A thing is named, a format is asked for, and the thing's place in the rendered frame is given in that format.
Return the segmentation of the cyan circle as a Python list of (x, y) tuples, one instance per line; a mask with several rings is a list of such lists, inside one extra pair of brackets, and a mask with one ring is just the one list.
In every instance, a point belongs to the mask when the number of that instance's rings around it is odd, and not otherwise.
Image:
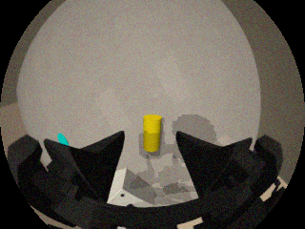
[(58, 137), (58, 141), (60, 141), (60, 144), (62, 144), (62, 145), (69, 145), (69, 142), (66, 140), (64, 135), (57, 134), (57, 137)]

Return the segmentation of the yellow cylinder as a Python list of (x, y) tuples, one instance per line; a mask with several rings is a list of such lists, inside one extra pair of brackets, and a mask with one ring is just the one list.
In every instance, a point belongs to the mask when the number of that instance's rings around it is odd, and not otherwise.
[(144, 115), (144, 149), (156, 152), (160, 148), (161, 115)]

